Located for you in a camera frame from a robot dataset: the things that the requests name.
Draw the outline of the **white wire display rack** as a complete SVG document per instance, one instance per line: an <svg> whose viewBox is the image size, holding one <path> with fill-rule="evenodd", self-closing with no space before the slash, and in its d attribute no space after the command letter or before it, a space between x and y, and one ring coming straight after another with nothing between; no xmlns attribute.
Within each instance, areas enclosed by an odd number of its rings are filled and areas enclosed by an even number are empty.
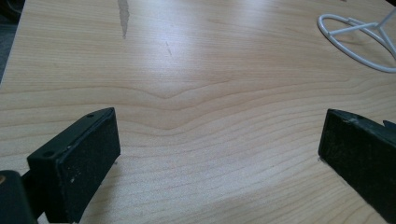
<svg viewBox="0 0 396 224"><path fill-rule="evenodd" d="M382 47L384 47L396 61L396 45L390 40L390 37L384 29L386 23L395 15L396 7L382 21L375 22L363 22L354 18L345 18L335 14L323 14L318 17L317 25L321 33L335 47L344 52L348 57L377 71L396 74L396 67L387 67L385 65L380 65L379 63L374 63L368 59L365 59L351 49L347 48L344 44L336 39L338 35L344 35L346 33L352 33L355 31L363 32L364 34L370 36L374 41L379 43ZM341 22L345 24L346 27L337 30L329 30L325 25L326 20Z"/></svg>

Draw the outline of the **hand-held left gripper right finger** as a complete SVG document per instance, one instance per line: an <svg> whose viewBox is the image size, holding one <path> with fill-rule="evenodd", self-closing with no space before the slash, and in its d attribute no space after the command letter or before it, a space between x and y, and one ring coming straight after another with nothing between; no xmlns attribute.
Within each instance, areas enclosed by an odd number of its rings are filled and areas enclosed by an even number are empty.
<svg viewBox="0 0 396 224"><path fill-rule="evenodd" d="M318 154L389 224L396 224L396 123L327 111Z"/></svg>

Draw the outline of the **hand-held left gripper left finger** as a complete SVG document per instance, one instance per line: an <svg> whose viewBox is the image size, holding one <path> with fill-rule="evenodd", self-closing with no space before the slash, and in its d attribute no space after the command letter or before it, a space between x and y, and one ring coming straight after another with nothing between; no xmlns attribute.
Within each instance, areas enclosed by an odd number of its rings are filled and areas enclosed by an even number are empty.
<svg viewBox="0 0 396 224"><path fill-rule="evenodd" d="M120 155L115 109L83 116L27 157L22 179L35 217L80 222L93 195Z"/></svg>

